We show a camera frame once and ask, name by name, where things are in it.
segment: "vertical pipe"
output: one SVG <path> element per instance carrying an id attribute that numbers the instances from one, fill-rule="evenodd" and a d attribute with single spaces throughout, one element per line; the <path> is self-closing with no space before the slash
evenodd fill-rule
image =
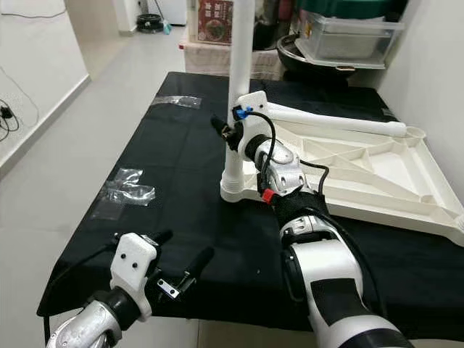
<path id="1" fill-rule="evenodd" d="M 229 72 L 228 116 L 233 125 L 232 108 L 237 99 L 249 93 L 252 71 L 255 0 L 234 0 L 232 20 L 231 70 Z M 221 196 L 228 202 L 237 202 L 244 190 L 243 162 L 228 147 L 225 151 L 225 169 L 220 182 Z"/>

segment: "baseboard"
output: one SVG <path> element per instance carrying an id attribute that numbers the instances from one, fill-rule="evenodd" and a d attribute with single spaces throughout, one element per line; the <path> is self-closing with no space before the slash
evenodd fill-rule
<path id="1" fill-rule="evenodd" d="M 130 38 L 131 36 L 134 36 L 136 34 L 136 30 L 137 25 L 130 30 L 119 30 L 119 35 Z"/>
<path id="2" fill-rule="evenodd" d="M 0 162 L 0 180 L 21 160 L 32 145 L 39 140 L 53 122 L 73 103 L 73 101 L 75 101 L 90 82 L 90 75 L 86 75 L 57 103 L 48 115 L 39 120 L 37 125 L 31 129 L 26 137 L 24 137 L 24 139 L 6 156 L 3 162 Z"/>

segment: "black table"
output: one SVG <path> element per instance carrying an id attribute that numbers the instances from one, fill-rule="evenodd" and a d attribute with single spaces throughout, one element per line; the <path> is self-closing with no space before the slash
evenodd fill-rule
<path id="1" fill-rule="evenodd" d="M 326 90 L 299 83 L 252 81 L 270 102 L 310 112 L 366 120 L 395 120 L 374 90 Z M 220 199 L 223 141 L 210 126 L 226 119 L 228 79 L 170 73 L 158 96 L 197 96 L 201 109 L 151 106 L 108 180 L 121 167 L 144 170 L 140 184 L 154 186 L 148 207 L 126 206 L 119 220 L 91 218 L 90 206 L 70 239 L 50 281 L 66 267 L 107 243 L 115 232 L 152 233 L 172 228 L 159 266 L 177 278 L 206 246 L 216 256 L 183 303 L 163 302 L 155 315 L 251 323 L 310 330 L 306 317 L 283 287 L 278 226 L 259 202 L 228 204 Z M 445 238 L 357 220 L 339 219 L 370 258 L 386 296 L 390 320 L 410 339 L 464 341 L 464 249 Z M 102 254 L 60 282 L 38 309 L 56 315 L 82 306 L 109 287 L 111 254 Z M 375 299 L 369 282 L 365 300 Z"/>

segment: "green container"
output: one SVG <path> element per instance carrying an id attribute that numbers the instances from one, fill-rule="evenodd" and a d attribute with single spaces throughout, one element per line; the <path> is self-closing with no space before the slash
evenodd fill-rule
<path id="1" fill-rule="evenodd" d="M 297 8 L 324 17 L 366 20 L 383 17 L 392 0 L 298 0 Z"/>

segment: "white plastic pipe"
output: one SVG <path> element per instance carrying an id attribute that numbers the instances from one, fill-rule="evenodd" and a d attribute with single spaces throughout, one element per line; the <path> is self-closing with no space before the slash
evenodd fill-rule
<path id="1" fill-rule="evenodd" d="M 367 120 L 354 120 L 352 118 L 317 115 L 311 112 L 305 112 L 274 103 L 268 103 L 268 106 L 269 116 L 273 120 L 396 137 L 405 137 L 407 131 L 406 125 L 401 122 L 374 122 Z"/>
<path id="2" fill-rule="evenodd" d="M 231 70 L 229 80 L 228 116 L 233 125 L 232 108 L 237 99 L 249 93 L 252 73 L 252 52 L 254 32 L 254 0 L 234 0 L 232 19 Z M 225 151 L 225 169 L 220 182 L 221 196 L 228 202 L 241 199 L 244 190 L 243 162 L 237 152 L 228 147 Z"/>

